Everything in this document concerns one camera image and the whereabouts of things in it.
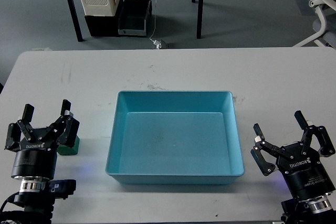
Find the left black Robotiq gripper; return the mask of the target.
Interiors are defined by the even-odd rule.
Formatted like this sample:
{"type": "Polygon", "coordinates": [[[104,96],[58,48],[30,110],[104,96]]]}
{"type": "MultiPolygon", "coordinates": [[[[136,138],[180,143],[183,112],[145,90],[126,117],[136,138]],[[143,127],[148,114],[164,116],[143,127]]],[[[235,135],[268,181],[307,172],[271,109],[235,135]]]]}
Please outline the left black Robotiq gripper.
{"type": "Polygon", "coordinates": [[[16,152],[12,178],[54,178],[58,144],[74,147],[79,129],[80,123],[70,108],[71,102],[64,99],[60,117],[54,123],[46,128],[33,129],[30,122],[34,107],[26,104],[22,118],[9,124],[5,149],[16,152]]]}

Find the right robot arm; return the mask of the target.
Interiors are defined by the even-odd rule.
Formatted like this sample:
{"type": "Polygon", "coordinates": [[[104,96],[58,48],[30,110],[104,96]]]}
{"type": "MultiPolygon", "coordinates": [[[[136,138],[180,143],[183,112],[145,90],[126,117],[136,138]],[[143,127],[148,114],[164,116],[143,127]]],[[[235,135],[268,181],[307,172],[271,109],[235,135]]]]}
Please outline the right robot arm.
{"type": "Polygon", "coordinates": [[[301,111],[295,118],[303,130],[300,141],[277,147],[266,141],[258,124],[251,154],[264,176],[278,169],[292,198],[281,203],[283,223],[333,223],[335,210],[328,196],[335,186],[320,158],[335,154],[326,128],[310,125],[301,111]]]}

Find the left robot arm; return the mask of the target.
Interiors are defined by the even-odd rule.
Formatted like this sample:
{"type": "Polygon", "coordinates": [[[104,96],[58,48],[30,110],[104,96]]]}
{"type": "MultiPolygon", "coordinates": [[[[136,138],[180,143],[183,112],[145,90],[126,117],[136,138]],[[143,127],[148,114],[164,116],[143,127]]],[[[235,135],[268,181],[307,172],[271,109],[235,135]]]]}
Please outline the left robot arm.
{"type": "Polygon", "coordinates": [[[16,154],[11,177],[21,181],[18,192],[1,206],[1,223],[51,223],[56,199],[67,199],[76,190],[76,180],[55,180],[57,157],[76,155],[79,121],[63,100],[60,117],[47,127],[31,126],[34,107],[26,104],[23,116],[10,123],[5,149],[16,154]],[[7,203],[20,210],[4,211],[7,203]]]}

